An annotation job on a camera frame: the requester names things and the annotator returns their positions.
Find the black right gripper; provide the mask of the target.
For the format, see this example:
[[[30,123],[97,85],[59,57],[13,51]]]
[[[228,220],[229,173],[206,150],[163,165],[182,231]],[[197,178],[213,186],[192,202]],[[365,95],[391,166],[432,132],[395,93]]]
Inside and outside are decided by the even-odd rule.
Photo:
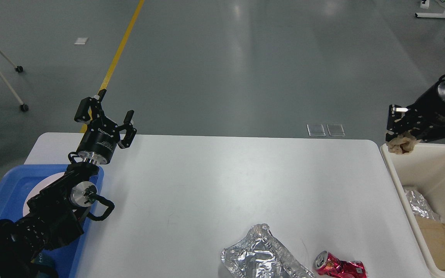
[[[403,138],[445,139],[445,80],[437,81],[407,108],[389,106],[385,142]]]

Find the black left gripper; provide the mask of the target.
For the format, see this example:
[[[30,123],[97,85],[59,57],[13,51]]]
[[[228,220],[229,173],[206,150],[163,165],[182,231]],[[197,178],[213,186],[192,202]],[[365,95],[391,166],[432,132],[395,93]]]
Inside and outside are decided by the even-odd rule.
[[[82,99],[74,115],[75,122],[88,124],[76,152],[81,157],[95,157],[101,165],[110,163],[117,146],[120,149],[129,148],[137,133],[131,121],[134,110],[127,111],[121,125],[117,125],[105,115],[101,102],[106,91],[102,89],[97,95]],[[125,131],[125,134],[121,139],[122,131]]]

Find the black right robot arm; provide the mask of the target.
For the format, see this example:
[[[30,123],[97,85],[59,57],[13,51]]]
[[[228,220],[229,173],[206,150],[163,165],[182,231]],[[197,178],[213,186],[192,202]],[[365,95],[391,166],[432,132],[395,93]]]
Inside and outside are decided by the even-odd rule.
[[[386,130],[386,142],[404,133],[424,142],[445,139],[445,74],[413,104],[390,105]]]

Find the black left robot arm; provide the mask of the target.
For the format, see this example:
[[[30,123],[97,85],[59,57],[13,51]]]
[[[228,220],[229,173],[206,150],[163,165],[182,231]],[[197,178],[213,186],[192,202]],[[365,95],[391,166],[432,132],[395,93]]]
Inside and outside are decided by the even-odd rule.
[[[115,208],[90,181],[99,166],[109,164],[116,147],[129,148],[136,135],[134,111],[122,124],[108,118],[102,108],[106,89],[81,100],[74,120],[86,125],[76,151],[69,153],[64,175],[27,201],[29,213],[17,221],[0,220],[0,278],[35,278],[45,273],[58,277],[53,268],[37,264],[39,253],[71,244],[84,234],[86,219],[102,221]]]

